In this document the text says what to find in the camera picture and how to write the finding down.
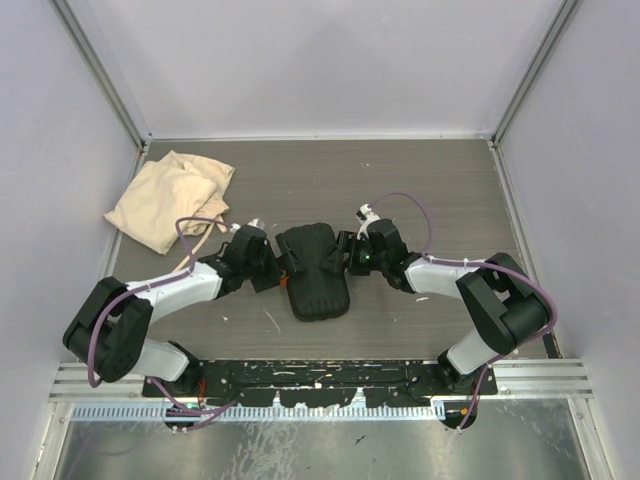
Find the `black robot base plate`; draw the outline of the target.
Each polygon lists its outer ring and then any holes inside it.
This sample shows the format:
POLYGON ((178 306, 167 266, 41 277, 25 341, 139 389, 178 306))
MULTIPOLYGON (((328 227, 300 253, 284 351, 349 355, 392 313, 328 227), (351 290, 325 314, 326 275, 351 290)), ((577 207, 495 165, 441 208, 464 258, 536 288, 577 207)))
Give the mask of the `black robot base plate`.
POLYGON ((168 392, 207 406, 326 408, 348 406, 361 394, 368 408, 414 407, 437 396, 471 396, 476 387, 482 395, 498 393, 496 381, 478 373, 447 387, 439 365, 424 360, 217 360, 190 365, 175 382, 148 380, 143 396, 168 392))

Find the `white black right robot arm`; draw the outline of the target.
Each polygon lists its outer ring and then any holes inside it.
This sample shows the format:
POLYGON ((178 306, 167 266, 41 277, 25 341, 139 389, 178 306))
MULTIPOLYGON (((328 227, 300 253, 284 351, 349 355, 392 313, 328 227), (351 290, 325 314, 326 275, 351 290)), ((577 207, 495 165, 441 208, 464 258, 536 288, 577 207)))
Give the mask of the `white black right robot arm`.
POLYGON ((510 255, 452 260, 411 252, 389 219, 370 223, 364 233, 341 232, 321 267, 361 276, 376 271, 396 290, 461 300, 473 329, 437 359, 440 385, 452 394, 465 391, 477 370, 544 336, 557 321, 553 300, 510 255))

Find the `beige cloth drawstring bag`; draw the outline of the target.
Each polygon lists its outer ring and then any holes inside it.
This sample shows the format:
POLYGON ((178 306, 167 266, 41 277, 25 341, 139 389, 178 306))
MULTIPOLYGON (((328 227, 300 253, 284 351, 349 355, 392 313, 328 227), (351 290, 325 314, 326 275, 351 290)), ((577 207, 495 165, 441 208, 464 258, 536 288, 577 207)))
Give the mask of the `beige cloth drawstring bag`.
POLYGON ((167 254, 181 234, 197 237, 198 251, 215 228, 227 231, 224 195, 234 173, 221 161, 170 151, 142 166, 105 219, 157 254, 167 254))

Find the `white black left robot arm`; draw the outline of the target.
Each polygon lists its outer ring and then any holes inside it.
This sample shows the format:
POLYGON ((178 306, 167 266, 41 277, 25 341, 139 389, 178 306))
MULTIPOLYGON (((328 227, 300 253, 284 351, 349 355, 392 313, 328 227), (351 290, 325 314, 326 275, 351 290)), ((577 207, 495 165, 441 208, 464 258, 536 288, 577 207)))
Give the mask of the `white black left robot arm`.
POLYGON ((138 374, 164 380, 178 396, 191 395, 200 384, 199 361, 174 343, 150 340, 150 326, 189 306, 224 297, 246 281, 257 293, 274 288, 284 277, 284 260, 275 255, 262 229, 243 225, 219 253, 175 273, 130 283, 113 276, 100 280, 62 343, 86 364, 92 387, 138 374))

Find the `black plastic tool case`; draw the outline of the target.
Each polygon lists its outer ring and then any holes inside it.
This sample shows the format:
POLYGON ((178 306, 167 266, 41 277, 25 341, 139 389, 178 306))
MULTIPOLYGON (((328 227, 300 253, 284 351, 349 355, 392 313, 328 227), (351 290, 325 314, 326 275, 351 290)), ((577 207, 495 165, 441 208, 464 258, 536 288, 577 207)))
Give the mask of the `black plastic tool case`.
POLYGON ((345 275, 331 275, 321 269, 321 262, 337 247, 332 227, 315 223, 282 233, 307 269, 303 274, 286 274, 283 270, 294 316, 303 322, 314 322, 346 314, 350 296, 345 275))

